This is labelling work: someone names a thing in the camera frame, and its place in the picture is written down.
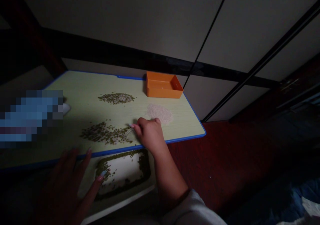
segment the orange tray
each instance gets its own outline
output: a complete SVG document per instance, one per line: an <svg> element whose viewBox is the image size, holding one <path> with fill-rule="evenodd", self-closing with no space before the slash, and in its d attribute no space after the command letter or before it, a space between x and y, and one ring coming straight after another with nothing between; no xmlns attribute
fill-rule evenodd
<svg viewBox="0 0 320 225"><path fill-rule="evenodd" d="M179 99L183 88L176 75L147 71L147 96Z"/></svg>

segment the light green tabletop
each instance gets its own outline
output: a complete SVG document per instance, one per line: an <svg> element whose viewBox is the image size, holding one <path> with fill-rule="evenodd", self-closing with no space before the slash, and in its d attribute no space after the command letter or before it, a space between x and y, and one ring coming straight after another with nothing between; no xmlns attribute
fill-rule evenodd
<svg viewBox="0 0 320 225"><path fill-rule="evenodd" d="M36 147L24 149L8 149L2 154L0 168L10 168L27 164L40 163L58 159L65 149L78 147L80 154L85 154L89 147L93 156L102 156L121 152L123 148L134 150L139 142L133 138L132 143L116 145L105 142L93 142L80 137L82 129L94 124L106 122L115 128L124 128L139 117L150 119L147 115L149 104L157 104L169 109L173 114L173 122L162 125L167 142L181 141L205 135L205 130L191 108L184 94L180 99L149 98L145 93L146 81L118 78L114 75L94 74L67 71L46 90L63 90L63 96L71 110L63 118L63 128L55 133L48 142ZM109 104L100 101L104 94L126 93L135 100L125 104Z"/></svg>

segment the pile of rice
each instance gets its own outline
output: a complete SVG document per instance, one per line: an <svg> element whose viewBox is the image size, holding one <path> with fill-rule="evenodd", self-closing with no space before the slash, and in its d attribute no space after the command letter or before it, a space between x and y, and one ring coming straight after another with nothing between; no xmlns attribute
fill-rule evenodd
<svg viewBox="0 0 320 225"><path fill-rule="evenodd" d="M147 114L150 118L160 119L161 124L168 124L173 121L171 111L160 105L149 104Z"/></svg>

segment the green beans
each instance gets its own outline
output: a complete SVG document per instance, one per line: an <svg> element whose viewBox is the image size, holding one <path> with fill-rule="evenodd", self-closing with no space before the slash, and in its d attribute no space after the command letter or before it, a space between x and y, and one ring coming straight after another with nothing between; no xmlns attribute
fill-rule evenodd
<svg viewBox="0 0 320 225"><path fill-rule="evenodd" d="M105 122L101 122L83 129L80 137L94 142L105 142L105 144L132 143L125 136L129 129L129 127L115 128L112 125L107 126Z"/></svg>
<svg viewBox="0 0 320 225"><path fill-rule="evenodd" d="M129 103L131 101L134 101L134 97L129 95L129 94L124 94L124 93L114 93L112 92L111 94L105 94L100 97L98 97L100 101L107 102L110 104L125 104Z"/></svg>

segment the fingernail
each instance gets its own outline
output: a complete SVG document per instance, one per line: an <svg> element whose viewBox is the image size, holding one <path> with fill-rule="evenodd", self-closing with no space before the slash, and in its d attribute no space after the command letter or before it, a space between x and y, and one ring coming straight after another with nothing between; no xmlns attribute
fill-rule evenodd
<svg viewBox="0 0 320 225"><path fill-rule="evenodd" d="M87 150L87 155L88 155L89 153L91 153L91 147L89 147L88 150Z"/></svg>
<svg viewBox="0 0 320 225"><path fill-rule="evenodd" d="M104 178L104 175L106 174L106 171L102 171L102 173L100 174L100 176L98 177L98 181L102 181Z"/></svg>

